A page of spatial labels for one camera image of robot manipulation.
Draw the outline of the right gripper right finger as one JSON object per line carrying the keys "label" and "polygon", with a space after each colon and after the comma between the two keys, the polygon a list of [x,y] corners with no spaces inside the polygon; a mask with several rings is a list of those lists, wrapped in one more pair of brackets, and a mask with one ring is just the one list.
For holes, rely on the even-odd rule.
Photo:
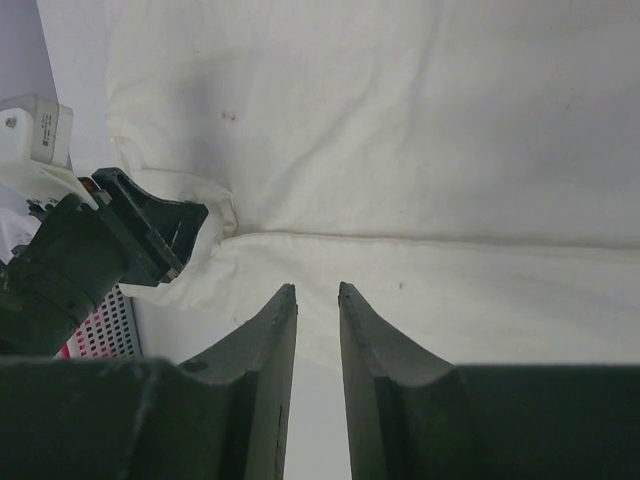
{"label": "right gripper right finger", "polygon": [[451,364],[339,288],[356,479],[635,479],[635,365]]}

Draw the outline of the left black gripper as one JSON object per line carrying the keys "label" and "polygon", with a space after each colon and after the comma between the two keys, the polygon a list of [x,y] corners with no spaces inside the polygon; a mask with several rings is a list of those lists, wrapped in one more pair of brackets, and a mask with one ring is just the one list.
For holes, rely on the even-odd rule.
{"label": "left black gripper", "polygon": [[74,194],[45,214],[9,262],[11,330],[75,330],[119,280],[157,287],[189,262],[206,206],[155,197],[119,168],[99,169],[92,180],[108,228]]}

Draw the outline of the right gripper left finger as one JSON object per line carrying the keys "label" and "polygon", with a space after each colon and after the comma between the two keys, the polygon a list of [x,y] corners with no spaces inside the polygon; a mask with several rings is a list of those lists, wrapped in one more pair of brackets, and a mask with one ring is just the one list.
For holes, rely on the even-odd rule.
{"label": "right gripper left finger", "polygon": [[283,285],[181,363],[1,362],[5,479],[280,479],[297,330]]}

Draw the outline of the cream white t shirt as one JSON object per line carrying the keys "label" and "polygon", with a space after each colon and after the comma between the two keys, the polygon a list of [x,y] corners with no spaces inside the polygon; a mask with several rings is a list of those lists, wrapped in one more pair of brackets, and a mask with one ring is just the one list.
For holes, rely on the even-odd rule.
{"label": "cream white t shirt", "polygon": [[639,359],[635,1],[110,1],[106,122],[205,204],[183,359],[284,283],[339,363],[337,293],[453,362]]}

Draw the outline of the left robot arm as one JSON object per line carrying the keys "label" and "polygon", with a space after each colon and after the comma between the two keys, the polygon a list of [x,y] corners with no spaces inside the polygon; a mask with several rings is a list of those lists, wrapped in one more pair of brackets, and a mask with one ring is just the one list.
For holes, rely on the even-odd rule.
{"label": "left robot arm", "polygon": [[157,198],[122,170],[80,181],[96,207],[69,193],[30,204],[40,226],[1,266],[1,352],[53,356],[117,284],[156,287],[184,270],[207,208]]}

